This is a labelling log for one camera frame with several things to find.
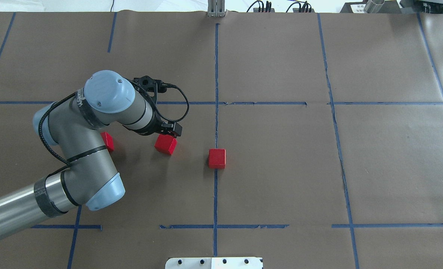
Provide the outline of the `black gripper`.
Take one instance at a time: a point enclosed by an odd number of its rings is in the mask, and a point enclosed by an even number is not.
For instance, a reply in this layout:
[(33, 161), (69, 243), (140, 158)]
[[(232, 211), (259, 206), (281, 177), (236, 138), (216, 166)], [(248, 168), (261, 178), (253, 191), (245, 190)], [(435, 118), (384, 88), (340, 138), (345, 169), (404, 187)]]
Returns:
[(149, 123), (143, 128), (143, 136), (149, 136), (153, 133), (177, 138), (182, 135), (182, 126), (179, 123), (166, 123), (157, 112), (154, 112)]

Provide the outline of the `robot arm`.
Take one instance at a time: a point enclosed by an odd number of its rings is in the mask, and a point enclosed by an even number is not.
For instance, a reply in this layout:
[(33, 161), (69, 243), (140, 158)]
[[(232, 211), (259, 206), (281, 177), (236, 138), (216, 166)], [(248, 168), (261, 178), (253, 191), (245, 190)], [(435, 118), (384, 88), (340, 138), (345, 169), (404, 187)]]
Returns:
[(163, 116), (157, 96), (174, 84), (145, 75), (132, 80), (115, 71), (94, 73), (85, 85), (37, 111), (32, 125), (64, 167), (0, 198), (0, 240), (66, 214), (78, 206), (103, 209), (125, 194), (100, 130), (113, 122), (141, 136), (181, 136), (179, 119)]

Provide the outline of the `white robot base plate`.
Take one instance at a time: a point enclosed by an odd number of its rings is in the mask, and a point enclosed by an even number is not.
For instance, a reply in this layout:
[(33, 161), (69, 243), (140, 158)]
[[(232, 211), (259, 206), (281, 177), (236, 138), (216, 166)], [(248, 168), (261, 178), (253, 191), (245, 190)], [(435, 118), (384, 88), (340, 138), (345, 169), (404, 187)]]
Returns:
[(261, 257), (174, 257), (165, 269), (263, 269)]

